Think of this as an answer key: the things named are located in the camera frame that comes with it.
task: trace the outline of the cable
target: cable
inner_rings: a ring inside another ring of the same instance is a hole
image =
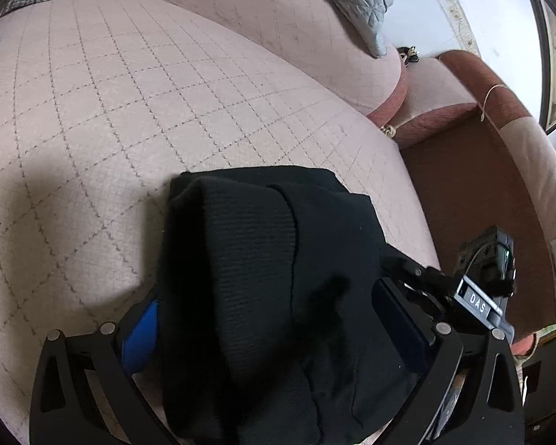
[[[480,116],[480,122],[483,122],[486,116],[486,102],[488,102],[488,97],[490,96],[491,91],[497,87],[504,87],[507,90],[510,90],[510,88],[508,88],[504,83],[497,83],[496,85],[490,87],[490,90],[488,90],[488,93],[486,94],[486,98],[484,99],[484,105],[482,105],[482,115]]]
[[[504,247],[504,249],[506,249],[509,253],[509,265],[507,267],[507,273],[508,273],[512,268],[513,252],[510,250],[510,247],[508,247],[506,244],[499,243],[499,242],[497,242],[496,244],[501,246],[501,247]],[[472,266],[472,264],[474,264],[474,261],[476,260],[476,257],[478,257],[478,254],[481,252],[482,249],[488,247],[489,245],[490,245],[489,243],[485,243],[485,244],[482,244],[478,249],[476,249],[476,252],[472,256],[472,259],[470,259],[470,263],[466,267],[466,272],[464,272],[464,275],[467,276],[467,273],[470,272],[470,267]]]

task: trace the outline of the sofa seat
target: sofa seat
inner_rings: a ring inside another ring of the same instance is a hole
[[[92,332],[153,285],[169,179],[274,164],[333,170],[438,264],[396,143],[257,44],[161,0],[0,19],[0,417],[22,444],[46,333]]]
[[[247,37],[350,103],[379,127],[406,96],[396,49],[373,58],[329,0],[164,0]]]

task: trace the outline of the black device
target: black device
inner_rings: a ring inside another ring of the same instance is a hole
[[[497,228],[462,246],[454,276],[392,246],[382,249],[386,276],[375,282],[372,304],[408,369],[422,378],[374,445],[523,444],[508,297],[485,291],[509,289],[512,254],[512,240]],[[31,445],[124,443],[108,432],[85,370],[96,372],[133,445],[177,443],[132,380],[154,351],[157,305],[152,292],[119,324],[83,336],[48,335],[33,388]]]

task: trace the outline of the sofa armrest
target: sofa armrest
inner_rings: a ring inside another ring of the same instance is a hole
[[[493,124],[475,115],[402,151],[443,272],[460,244],[497,224],[515,242],[516,340],[556,322],[553,262],[525,182]]]
[[[475,114],[478,106],[461,82],[436,59],[420,59],[408,68],[408,92],[389,125],[401,149]]]
[[[465,50],[451,50],[441,54],[439,61],[472,94],[480,108],[484,108],[486,102],[486,116],[497,129],[516,118],[531,117],[512,90],[501,86],[490,91],[495,85],[504,85],[504,82],[481,58]]]
[[[528,188],[546,242],[550,244],[556,239],[556,150],[532,117],[507,123],[499,134]]]

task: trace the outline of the sofa backrest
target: sofa backrest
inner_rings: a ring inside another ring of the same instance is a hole
[[[301,69],[381,127],[406,96],[396,49],[373,58],[329,0],[164,0],[239,33]]]
[[[556,150],[532,117],[508,122],[499,130],[534,203],[544,236],[556,239]]]

